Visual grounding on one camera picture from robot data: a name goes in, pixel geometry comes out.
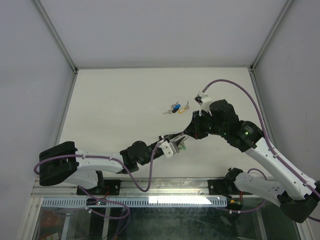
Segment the keyring with tagged keys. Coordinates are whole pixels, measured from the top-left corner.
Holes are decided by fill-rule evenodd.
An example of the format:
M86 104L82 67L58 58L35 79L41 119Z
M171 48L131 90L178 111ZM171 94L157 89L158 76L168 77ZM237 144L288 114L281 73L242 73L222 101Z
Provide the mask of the keyring with tagged keys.
M183 151L187 148L185 145L185 141L187 139L188 139L187 135L181 135L174 141L180 151Z

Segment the yellow tagged key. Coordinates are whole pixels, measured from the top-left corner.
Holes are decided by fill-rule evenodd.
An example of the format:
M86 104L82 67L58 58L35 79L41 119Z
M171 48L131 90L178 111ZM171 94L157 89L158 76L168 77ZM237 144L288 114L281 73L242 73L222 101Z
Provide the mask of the yellow tagged key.
M184 112L186 112L187 110L190 109L190 106L189 106L189 101L186 102L185 106L184 107L181 107L179 110L178 110L178 113L179 114L183 114Z

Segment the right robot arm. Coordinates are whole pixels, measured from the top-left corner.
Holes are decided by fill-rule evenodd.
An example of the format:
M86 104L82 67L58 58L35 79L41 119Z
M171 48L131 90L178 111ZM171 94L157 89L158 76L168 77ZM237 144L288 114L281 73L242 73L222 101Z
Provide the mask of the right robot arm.
M320 201L320 184L307 176L281 154L263 131L251 121L239 120L226 100L212 101L207 110L192 113L184 134L200 140L220 136L232 147L257 161L276 180L274 183L232 168L223 187L230 194L238 190L257 195L274 205L292 221L303 223Z

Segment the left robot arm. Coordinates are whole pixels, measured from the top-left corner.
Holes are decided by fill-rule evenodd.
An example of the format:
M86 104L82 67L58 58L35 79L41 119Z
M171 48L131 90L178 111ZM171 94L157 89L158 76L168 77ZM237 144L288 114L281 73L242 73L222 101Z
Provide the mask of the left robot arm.
M66 141L41 152L33 171L39 176L41 186L69 183L97 195L105 188L104 172L128 174L132 178L144 165L151 172L155 159L179 153L185 139L181 132L168 134L150 145L138 140L120 152L105 155L80 150L73 141Z

